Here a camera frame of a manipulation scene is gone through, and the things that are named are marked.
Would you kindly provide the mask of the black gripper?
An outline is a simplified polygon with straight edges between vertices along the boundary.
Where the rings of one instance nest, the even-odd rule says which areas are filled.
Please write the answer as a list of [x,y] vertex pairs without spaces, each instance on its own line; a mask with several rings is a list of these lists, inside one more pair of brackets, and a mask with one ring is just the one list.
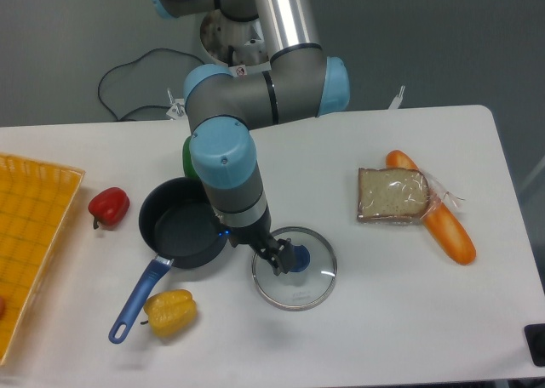
[[277,241],[271,234],[271,215],[265,211],[254,223],[244,227],[232,227],[229,234],[229,243],[236,248],[239,245],[248,245],[260,257],[271,257],[270,263],[275,276],[290,272],[297,265],[297,257],[290,239]]

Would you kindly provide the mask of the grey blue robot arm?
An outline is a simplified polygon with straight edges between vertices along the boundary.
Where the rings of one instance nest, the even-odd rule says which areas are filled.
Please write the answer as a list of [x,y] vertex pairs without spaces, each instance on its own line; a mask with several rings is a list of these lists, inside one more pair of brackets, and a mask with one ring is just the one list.
[[347,69],[318,40],[310,0],[152,0],[167,18],[220,11],[229,20],[258,21],[269,68],[236,77],[202,65],[184,82],[192,166],[209,203],[231,232],[275,274],[296,265],[291,244],[273,237],[251,131],[343,111],[350,100]]

